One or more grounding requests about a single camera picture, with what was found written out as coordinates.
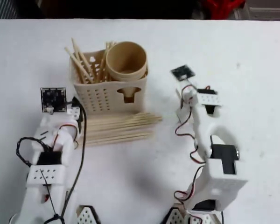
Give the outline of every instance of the wooden cup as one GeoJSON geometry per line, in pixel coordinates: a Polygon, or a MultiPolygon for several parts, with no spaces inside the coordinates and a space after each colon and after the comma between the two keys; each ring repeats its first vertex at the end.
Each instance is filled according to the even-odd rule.
{"type": "MultiPolygon", "coordinates": [[[[146,52],[134,42],[117,43],[106,55],[106,69],[114,80],[121,82],[139,80],[147,70],[146,52]]],[[[133,96],[135,90],[135,87],[124,88],[124,96],[133,96]]]]}

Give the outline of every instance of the plastic basket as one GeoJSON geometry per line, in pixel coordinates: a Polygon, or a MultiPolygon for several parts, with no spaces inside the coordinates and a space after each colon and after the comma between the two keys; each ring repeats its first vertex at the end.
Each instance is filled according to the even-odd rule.
{"type": "MultiPolygon", "coordinates": [[[[92,70],[98,74],[105,50],[84,53],[92,70]]],[[[143,78],[132,82],[102,82],[96,84],[81,84],[77,68],[70,59],[70,79],[82,101],[87,114],[107,114],[116,112],[141,112],[144,110],[144,93],[147,82],[146,71],[143,78]],[[132,98],[125,98],[123,88],[136,87],[132,98]]]]}

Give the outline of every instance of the white tabletop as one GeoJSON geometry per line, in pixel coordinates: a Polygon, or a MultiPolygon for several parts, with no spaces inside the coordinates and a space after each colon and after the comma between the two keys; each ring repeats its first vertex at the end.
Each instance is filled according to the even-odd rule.
{"type": "MultiPolygon", "coordinates": [[[[63,49],[71,37],[83,51],[110,40],[142,45],[147,111],[164,116],[153,139],[86,149],[80,204],[93,205],[103,224],[158,224],[174,190],[188,187],[197,165],[189,159],[192,140],[174,134],[179,101],[169,72],[187,64],[201,87],[219,91],[244,145],[249,182],[225,223],[280,223],[280,22],[136,20],[0,21],[0,223],[21,208],[28,168],[15,149],[40,122],[40,87],[74,93],[63,49]]],[[[29,158],[30,143],[21,151],[29,158]]],[[[80,156],[75,151],[71,180],[80,156]]]]}

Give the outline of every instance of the circuit board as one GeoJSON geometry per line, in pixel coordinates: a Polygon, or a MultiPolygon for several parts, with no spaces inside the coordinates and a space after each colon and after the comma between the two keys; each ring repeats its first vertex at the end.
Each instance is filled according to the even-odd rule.
{"type": "Polygon", "coordinates": [[[183,65],[181,67],[173,69],[171,70],[171,73],[176,77],[178,81],[182,81],[195,76],[195,73],[187,65],[183,65]]]}
{"type": "Polygon", "coordinates": [[[65,88],[41,88],[42,112],[66,112],[65,88]]]}

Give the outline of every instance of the white robotic arm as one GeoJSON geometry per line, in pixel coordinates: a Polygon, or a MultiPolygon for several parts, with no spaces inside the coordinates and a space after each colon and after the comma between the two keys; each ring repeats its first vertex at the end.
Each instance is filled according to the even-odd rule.
{"type": "MultiPolygon", "coordinates": [[[[27,177],[24,202],[16,224],[44,224],[55,214],[62,213],[69,190],[66,186],[67,169],[75,148],[74,141],[80,137],[77,122],[79,117],[78,107],[68,108],[67,112],[44,114],[34,138],[52,147],[52,151],[44,152],[38,142],[32,142],[34,155],[27,177]],[[52,209],[46,185],[48,185],[55,210],[52,209]]],[[[76,197],[73,193],[63,217],[65,223],[77,222],[76,208],[76,197]]],[[[62,222],[57,219],[50,223],[61,224],[62,222]]]]}
{"type": "Polygon", "coordinates": [[[197,152],[206,163],[199,178],[190,184],[183,203],[188,210],[223,211],[247,183],[245,163],[239,157],[241,145],[227,121],[218,93],[209,88],[198,89],[191,83],[187,83],[186,89],[182,93],[184,105],[177,110],[177,116],[185,120],[192,110],[195,148],[198,147],[197,152]],[[213,136],[224,144],[214,144],[213,136]]]}

